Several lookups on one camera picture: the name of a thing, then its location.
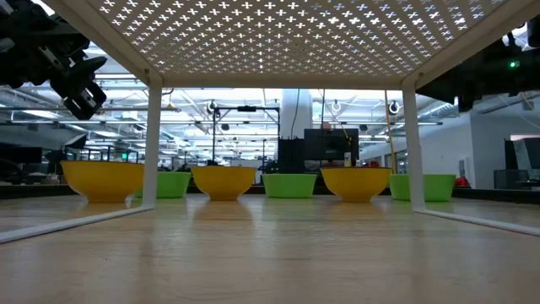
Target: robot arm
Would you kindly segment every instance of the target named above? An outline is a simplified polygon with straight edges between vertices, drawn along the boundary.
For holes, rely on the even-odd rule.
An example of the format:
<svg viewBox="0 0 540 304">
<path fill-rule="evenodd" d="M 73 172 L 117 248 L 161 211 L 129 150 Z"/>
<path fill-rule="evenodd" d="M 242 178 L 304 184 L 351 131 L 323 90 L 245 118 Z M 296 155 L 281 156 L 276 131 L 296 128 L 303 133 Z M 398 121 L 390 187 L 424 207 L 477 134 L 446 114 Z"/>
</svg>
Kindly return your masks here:
<svg viewBox="0 0 540 304">
<path fill-rule="evenodd" d="M 105 57 L 84 60 L 89 40 L 58 15 L 30 0 L 0 0 L 0 84 L 13 89 L 49 80 L 64 106 L 90 119 L 106 100 L 94 82 Z"/>
</svg>

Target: wooden floor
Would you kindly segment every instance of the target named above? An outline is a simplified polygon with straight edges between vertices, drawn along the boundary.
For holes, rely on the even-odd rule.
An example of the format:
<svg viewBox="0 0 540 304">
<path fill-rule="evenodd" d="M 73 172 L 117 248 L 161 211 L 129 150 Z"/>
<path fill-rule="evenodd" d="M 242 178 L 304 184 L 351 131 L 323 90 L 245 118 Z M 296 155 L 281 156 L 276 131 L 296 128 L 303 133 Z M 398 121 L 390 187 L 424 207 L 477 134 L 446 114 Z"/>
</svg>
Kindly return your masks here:
<svg viewBox="0 0 540 304">
<path fill-rule="evenodd" d="M 86 204 L 84 197 L 61 196 L 0 200 L 0 232 L 105 214 L 140 206 L 133 204 Z"/>
<path fill-rule="evenodd" d="M 0 246 L 0 303 L 538 303 L 540 238 L 377 198 L 204 196 Z"/>
<path fill-rule="evenodd" d="M 427 203 L 427 208 L 484 220 L 540 227 L 540 205 L 499 203 L 454 198 L 451 203 Z"/>
</svg>

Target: green light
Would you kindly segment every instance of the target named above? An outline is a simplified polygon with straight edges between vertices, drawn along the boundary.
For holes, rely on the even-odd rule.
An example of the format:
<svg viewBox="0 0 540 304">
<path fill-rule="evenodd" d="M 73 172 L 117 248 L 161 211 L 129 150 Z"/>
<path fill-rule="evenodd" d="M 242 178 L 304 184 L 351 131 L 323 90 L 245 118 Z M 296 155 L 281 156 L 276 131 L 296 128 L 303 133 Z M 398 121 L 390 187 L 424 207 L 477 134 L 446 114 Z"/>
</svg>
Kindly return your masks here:
<svg viewBox="0 0 540 304">
<path fill-rule="evenodd" d="M 510 62 L 509 67 L 510 68 L 519 68 L 520 67 L 520 62 L 518 62 L 518 61 Z"/>
</svg>

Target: black monitor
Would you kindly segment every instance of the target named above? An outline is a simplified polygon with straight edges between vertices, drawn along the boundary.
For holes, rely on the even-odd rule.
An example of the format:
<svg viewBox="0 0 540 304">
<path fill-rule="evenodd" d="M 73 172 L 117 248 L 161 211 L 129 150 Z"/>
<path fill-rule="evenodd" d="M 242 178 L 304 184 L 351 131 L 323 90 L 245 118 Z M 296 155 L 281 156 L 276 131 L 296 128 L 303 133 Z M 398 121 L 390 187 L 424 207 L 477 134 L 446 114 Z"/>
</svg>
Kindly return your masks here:
<svg viewBox="0 0 540 304">
<path fill-rule="evenodd" d="M 345 152 L 351 152 L 352 162 L 359 158 L 358 135 L 356 128 L 345 129 L 306 129 L 304 130 L 306 160 L 344 160 Z"/>
<path fill-rule="evenodd" d="M 15 164 L 40 164 L 42 157 L 42 148 L 0 146 L 0 159 L 9 160 Z"/>
</svg>

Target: white pillar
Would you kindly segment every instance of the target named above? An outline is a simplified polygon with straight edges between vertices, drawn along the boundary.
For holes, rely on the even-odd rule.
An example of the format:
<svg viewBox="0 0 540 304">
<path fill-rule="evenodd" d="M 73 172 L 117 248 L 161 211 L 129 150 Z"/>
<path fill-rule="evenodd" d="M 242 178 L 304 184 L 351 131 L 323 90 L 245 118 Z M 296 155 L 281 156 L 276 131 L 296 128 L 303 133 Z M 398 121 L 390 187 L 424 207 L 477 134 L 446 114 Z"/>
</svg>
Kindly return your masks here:
<svg viewBox="0 0 540 304">
<path fill-rule="evenodd" d="M 283 139 L 304 138 L 304 129 L 313 128 L 313 101 L 310 91 L 301 89 L 299 95 L 298 89 L 284 89 L 280 107 L 281 130 L 279 136 Z"/>
<path fill-rule="evenodd" d="M 420 147 L 419 118 L 416 108 L 414 84 L 404 85 L 403 109 L 405 111 L 405 132 L 407 134 L 408 176 L 411 204 L 415 210 L 425 209 L 424 171 L 422 169 L 422 149 Z"/>
<path fill-rule="evenodd" d="M 143 206 L 155 206 L 158 183 L 159 120 L 161 119 L 161 83 L 151 82 L 148 93 L 148 125 L 144 149 Z"/>
</svg>

